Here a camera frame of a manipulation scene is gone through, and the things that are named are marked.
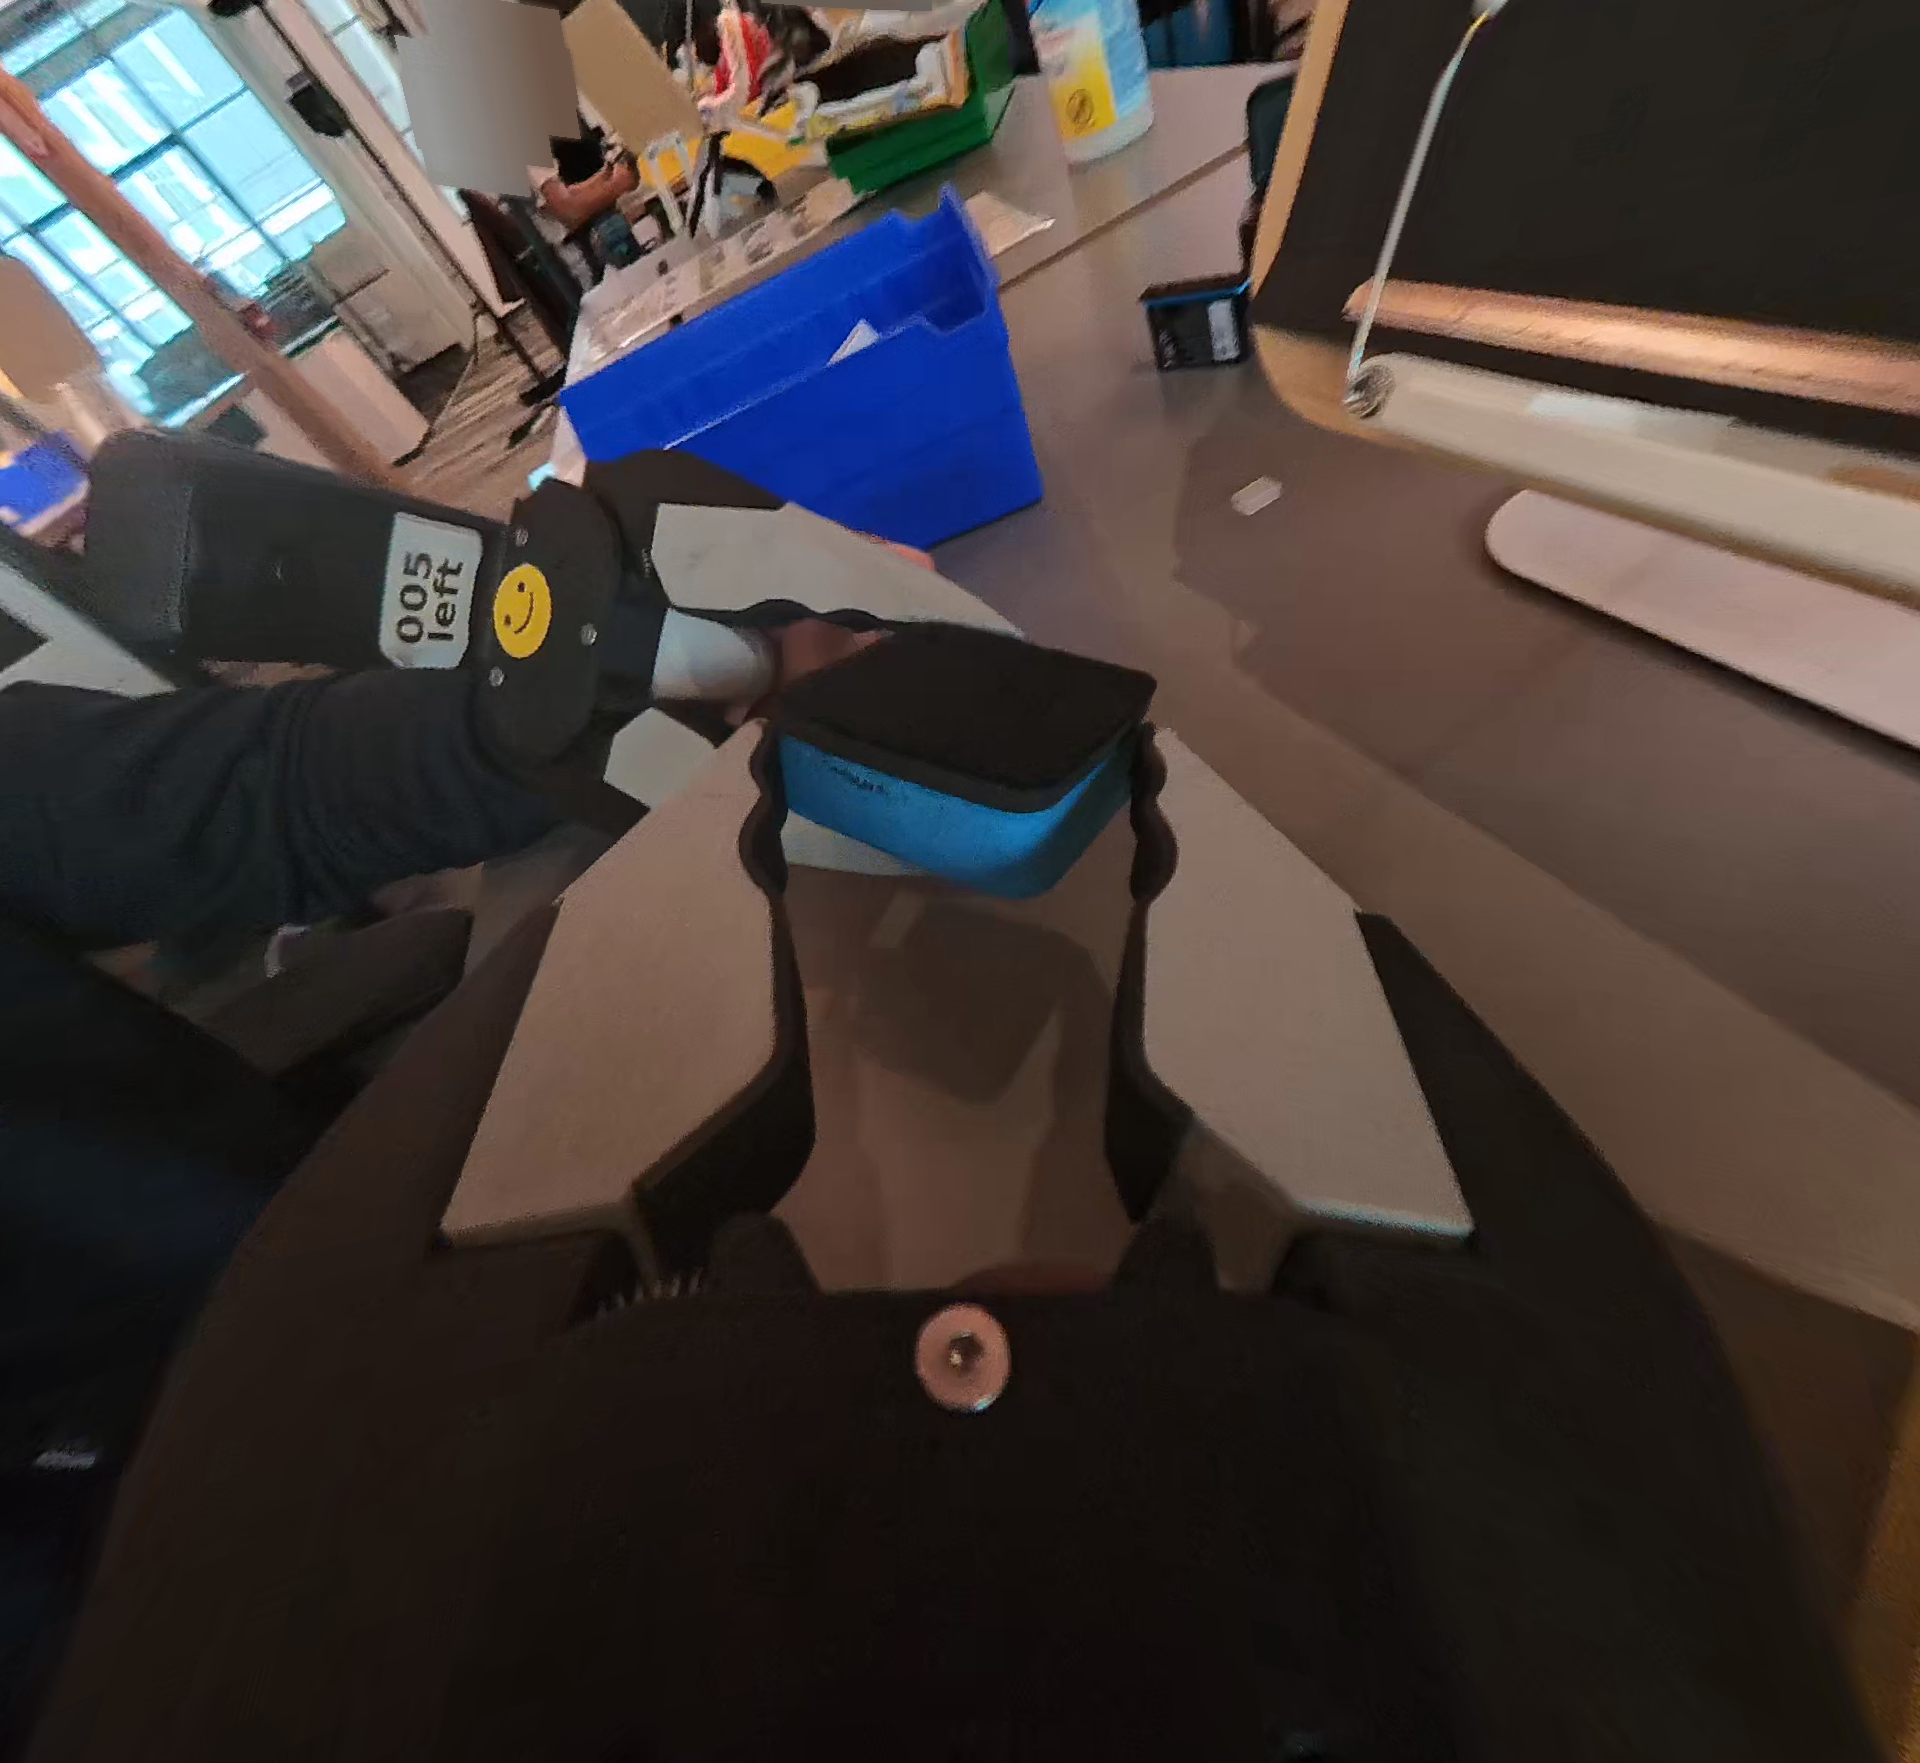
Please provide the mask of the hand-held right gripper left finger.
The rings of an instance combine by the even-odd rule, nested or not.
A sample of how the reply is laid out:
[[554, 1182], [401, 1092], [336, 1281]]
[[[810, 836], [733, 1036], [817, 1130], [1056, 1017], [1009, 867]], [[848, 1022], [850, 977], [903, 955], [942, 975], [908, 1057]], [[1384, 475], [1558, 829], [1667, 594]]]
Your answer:
[[593, 1228], [639, 1263], [704, 1263], [792, 1191], [816, 1100], [782, 826], [779, 761], [748, 723], [565, 890], [448, 1244]]

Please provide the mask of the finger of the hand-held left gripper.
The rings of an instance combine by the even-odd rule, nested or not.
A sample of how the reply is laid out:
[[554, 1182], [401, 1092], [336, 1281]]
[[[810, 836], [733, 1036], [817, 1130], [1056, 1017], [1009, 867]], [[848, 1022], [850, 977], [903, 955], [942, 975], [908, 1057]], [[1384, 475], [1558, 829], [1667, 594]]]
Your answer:
[[611, 735], [601, 779], [638, 809], [656, 812], [694, 780], [723, 742], [723, 723], [650, 706]]
[[1019, 626], [949, 581], [921, 553], [853, 533], [802, 504], [664, 503], [653, 574], [672, 610], [733, 627], [822, 621], [845, 630]]

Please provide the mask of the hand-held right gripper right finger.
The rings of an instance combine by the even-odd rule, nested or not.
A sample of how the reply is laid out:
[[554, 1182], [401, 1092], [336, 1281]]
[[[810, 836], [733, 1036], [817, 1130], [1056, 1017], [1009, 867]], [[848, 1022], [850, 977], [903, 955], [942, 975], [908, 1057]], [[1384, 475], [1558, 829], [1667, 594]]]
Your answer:
[[1199, 1221], [1220, 1254], [1467, 1244], [1357, 904], [1171, 731], [1141, 739], [1128, 823], [1106, 1098], [1128, 1221]]

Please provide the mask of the blue plastic bin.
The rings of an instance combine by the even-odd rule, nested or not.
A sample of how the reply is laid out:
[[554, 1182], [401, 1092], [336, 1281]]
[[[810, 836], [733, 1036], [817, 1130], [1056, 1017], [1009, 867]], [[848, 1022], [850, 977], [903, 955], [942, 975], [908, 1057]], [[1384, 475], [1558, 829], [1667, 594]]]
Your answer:
[[1043, 503], [998, 271], [954, 187], [615, 353], [563, 408], [590, 467], [699, 457], [917, 550]]

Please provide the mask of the blue whiteboard eraser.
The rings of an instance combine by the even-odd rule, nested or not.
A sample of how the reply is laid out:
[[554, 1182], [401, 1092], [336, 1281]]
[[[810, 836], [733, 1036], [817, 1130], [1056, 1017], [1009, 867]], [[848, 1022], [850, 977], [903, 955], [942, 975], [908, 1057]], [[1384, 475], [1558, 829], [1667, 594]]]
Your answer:
[[968, 890], [1056, 887], [1134, 791], [1152, 675], [903, 623], [771, 709], [790, 815]]

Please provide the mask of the green flat object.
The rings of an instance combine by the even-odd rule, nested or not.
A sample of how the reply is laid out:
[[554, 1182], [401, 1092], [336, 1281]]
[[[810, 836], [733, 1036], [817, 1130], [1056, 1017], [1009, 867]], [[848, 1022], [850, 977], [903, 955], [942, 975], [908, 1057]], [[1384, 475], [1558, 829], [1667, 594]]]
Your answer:
[[858, 196], [888, 191], [945, 168], [996, 136], [1014, 98], [1014, 38], [1003, 0], [978, 0], [964, 23], [964, 102], [827, 142], [830, 173]]

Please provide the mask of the person's left hand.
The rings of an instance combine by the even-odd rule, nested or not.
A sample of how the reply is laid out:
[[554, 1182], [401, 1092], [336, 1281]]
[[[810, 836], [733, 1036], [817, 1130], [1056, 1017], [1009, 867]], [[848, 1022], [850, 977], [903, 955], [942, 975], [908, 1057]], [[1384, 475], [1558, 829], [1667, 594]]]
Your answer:
[[658, 705], [752, 711], [884, 636], [884, 627], [848, 627], [820, 617], [751, 627], [672, 612], [660, 626], [652, 699]]

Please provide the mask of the printed paper sheet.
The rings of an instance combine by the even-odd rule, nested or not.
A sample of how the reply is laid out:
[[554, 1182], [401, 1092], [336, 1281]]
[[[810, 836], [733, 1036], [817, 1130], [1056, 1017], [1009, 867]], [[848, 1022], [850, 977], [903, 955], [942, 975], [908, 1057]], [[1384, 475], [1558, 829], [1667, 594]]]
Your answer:
[[1038, 196], [964, 187], [958, 180], [924, 180], [899, 191], [856, 196], [839, 181], [822, 181], [797, 201], [746, 220], [719, 240], [680, 240], [638, 263], [610, 268], [584, 296], [570, 349], [573, 382], [635, 352], [678, 325], [704, 314], [795, 263], [899, 217], [921, 222], [956, 201], [976, 231], [990, 263], [1026, 260], [1041, 244], [1069, 240], [1069, 217], [1043, 209]]

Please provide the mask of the black battery charger case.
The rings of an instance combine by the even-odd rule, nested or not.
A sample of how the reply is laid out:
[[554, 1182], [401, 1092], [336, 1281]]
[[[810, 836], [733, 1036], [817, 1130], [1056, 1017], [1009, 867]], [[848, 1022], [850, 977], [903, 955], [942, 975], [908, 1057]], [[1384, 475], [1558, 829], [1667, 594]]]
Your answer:
[[1300, 81], [1300, 63], [1283, 63], [1246, 96], [1244, 145], [1249, 164], [1249, 196], [1239, 222], [1243, 271], [1252, 272], [1259, 239], [1261, 209], [1286, 134], [1293, 96]]

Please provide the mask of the black wooden book stand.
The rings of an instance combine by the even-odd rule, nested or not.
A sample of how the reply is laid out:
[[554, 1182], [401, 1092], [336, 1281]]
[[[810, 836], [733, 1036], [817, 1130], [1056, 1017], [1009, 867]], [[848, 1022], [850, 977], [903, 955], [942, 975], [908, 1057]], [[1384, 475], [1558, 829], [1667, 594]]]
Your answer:
[[1317, 0], [1261, 367], [1490, 562], [1918, 742], [1917, 0]]

